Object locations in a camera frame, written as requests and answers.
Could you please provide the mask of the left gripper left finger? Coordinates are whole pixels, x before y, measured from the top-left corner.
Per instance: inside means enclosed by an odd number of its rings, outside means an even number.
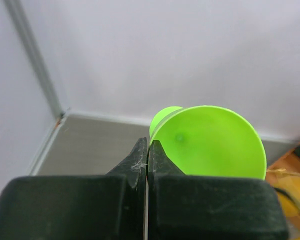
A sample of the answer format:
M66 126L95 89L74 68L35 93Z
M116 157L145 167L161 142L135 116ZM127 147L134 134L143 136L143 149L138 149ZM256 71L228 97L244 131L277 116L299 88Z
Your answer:
M23 176L0 193L0 240L142 240L147 139L104 175Z

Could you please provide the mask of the green wine glass front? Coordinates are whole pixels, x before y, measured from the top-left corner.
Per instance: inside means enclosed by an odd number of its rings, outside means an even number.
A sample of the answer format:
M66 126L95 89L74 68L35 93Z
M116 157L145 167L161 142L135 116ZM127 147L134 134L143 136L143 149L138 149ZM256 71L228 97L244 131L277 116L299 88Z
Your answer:
M267 157L254 127L238 113L213 105L170 106L149 126L167 157L186 175L264 180Z

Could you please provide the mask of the gold wire glass rack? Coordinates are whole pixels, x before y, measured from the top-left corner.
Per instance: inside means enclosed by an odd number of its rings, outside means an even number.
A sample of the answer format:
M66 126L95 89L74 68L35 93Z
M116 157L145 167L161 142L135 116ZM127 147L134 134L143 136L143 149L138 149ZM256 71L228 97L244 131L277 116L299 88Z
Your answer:
M280 174L280 175L289 175L289 176L297 176L300 177L300 172L287 171L284 168L278 169L267 169L267 173Z

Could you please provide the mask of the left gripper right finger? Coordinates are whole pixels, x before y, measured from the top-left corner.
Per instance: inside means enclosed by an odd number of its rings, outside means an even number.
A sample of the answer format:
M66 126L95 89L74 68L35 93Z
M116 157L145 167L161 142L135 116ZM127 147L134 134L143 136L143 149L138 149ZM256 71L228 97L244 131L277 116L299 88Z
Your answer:
M150 240L287 240L277 194L255 178L184 174L155 140L148 150Z

